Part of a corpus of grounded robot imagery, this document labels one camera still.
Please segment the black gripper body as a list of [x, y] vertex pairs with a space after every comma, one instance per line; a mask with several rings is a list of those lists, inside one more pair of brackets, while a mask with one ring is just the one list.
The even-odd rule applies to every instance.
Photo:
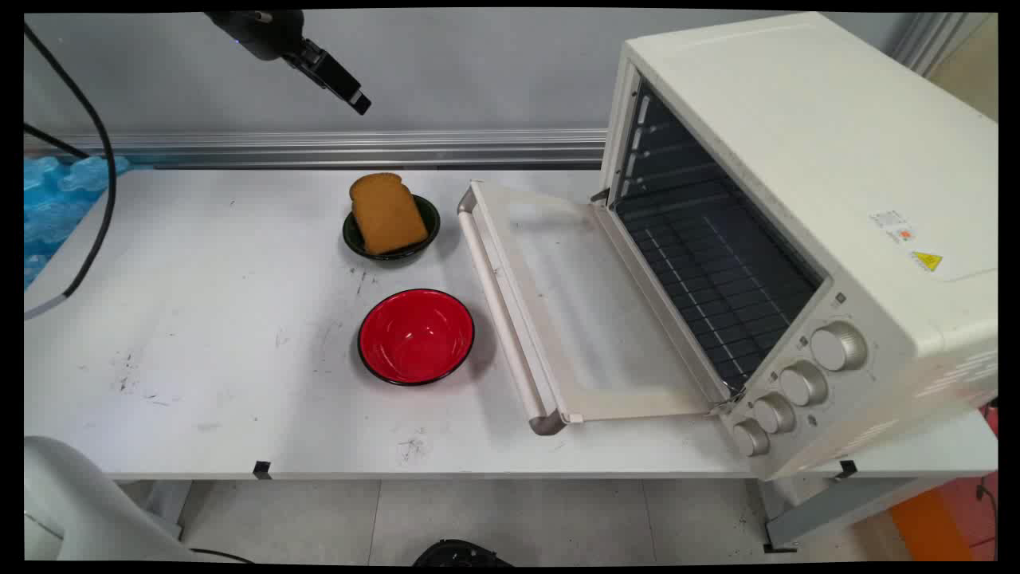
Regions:
[[302, 50], [302, 10], [227, 10], [204, 14], [259, 61], [276, 61], [296, 56]]

